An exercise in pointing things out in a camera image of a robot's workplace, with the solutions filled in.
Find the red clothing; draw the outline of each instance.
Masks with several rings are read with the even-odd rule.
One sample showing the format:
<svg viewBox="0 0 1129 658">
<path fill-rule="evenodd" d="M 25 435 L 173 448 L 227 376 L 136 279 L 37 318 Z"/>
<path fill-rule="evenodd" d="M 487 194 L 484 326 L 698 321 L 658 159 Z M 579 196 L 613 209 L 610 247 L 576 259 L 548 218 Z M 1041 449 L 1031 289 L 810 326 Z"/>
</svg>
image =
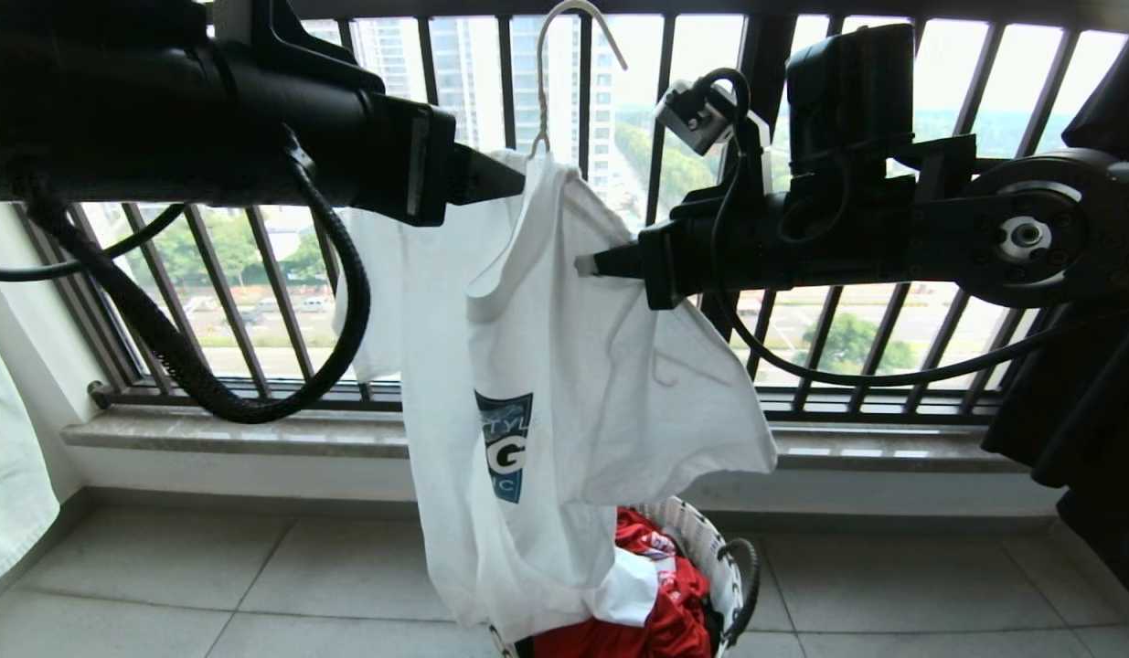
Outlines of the red clothing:
<svg viewBox="0 0 1129 658">
<path fill-rule="evenodd" d="M 634 629 L 597 620 L 553 629 L 532 638 L 535 658 L 710 658 L 710 635 L 702 618 L 707 579 L 674 542 L 632 509 L 618 511 L 618 545 L 659 567 L 657 599 L 645 626 Z"/>
</svg>

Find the window sill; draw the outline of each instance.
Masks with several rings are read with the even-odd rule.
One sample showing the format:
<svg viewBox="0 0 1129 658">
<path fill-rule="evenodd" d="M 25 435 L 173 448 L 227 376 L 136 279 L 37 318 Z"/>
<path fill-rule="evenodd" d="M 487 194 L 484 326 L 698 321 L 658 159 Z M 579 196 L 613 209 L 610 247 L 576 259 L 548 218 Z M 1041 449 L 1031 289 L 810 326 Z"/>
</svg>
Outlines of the window sill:
<svg viewBox="0 0 1129 658">
<path fill-rule="evenodd" d="M 982 429 L 943 425 L 772 424 L 780 470 L 1025 473 L 983 453 Z M 71 447 L 195 454 L 409 458 L 401 413 L 315 411 L 237 425 L 193 409 L 120 406 L 62 430 Z"/>
</svg>

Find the blue logo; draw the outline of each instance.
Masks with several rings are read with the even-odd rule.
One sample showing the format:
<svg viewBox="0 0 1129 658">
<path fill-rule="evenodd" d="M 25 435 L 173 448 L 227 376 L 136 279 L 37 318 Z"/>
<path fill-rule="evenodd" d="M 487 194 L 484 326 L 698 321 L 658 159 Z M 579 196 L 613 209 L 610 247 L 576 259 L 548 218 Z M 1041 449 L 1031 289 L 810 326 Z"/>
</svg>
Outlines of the blue logo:
<svg viewBox="0 0 1129 658">
<path fill-rule="evenodd" d="M 475 401 L 483 421 L 483 444 L 495 497 L 518 503 L 531 425 L 531 393 L 511 400 L 492 400 L 475 392 Z"/>
</svg>

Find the tiled floor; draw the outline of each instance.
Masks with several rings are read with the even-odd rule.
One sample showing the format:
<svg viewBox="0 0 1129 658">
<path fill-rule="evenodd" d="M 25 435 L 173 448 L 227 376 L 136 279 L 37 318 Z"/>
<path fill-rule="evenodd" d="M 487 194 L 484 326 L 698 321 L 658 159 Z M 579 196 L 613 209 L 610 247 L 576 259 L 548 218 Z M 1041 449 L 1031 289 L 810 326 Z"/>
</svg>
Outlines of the tiled floor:
<svg viewBox="0 0 1129 658">
<path fill-rule="evenodd" d="M 736 658 L 1129 658 L 1040 537 L 764 536 Z M 482 658 L 418 525 L 104 508 L 0 599 L 0 658 Z"/>
</svg>

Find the white plastic hanger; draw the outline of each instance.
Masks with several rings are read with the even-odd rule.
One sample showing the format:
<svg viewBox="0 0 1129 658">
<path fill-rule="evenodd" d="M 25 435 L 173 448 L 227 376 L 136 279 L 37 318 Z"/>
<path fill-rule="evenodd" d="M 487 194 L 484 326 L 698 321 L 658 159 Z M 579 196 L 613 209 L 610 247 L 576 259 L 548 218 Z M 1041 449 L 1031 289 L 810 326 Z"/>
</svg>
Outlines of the white plastic hanger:
<svg viewBox="0 0 1129 658">
<path fill-rule="evenodd" d="M 544 17 L 544 25 L 540 26 L 540 38 L 535 42 L 535 86 L 540 90 L 540 132 L 535 135 L 534 141 L 531 142 L 531 153 L 527 155 L 527 159 L 535 157 L 535 147 L 540 144 L 540 141 L 544 142 L 545 152 L 552 150 L 551 141 L 548 139 L 548 96 L 544 94 L 544 37 L 548 36 L 548 26 L 551 25 L 552 18 L 560 16 L 561 12 L 567 12 L 569 9 L 580 9 L 581 12 L 596 18 L 601 30 L 605 33 L 605 38 L 607 38 L 613 54 L 618 55 L 618 63 L 622 64 L 622 70 L 630 68 L 625 63 L 622 50 L 618 49 L 618 42 L 613 40 L 613 33 L 609 32 L 609 24 L 605 23 L 604 14 L 601 12 L 601 9 L 596 8 L 596 5 L 588 2 L 588 0 L 563 0 L 560 5 L 555 5 L 552 11 L 548 12 L 548 16 Z"/>
</svg>

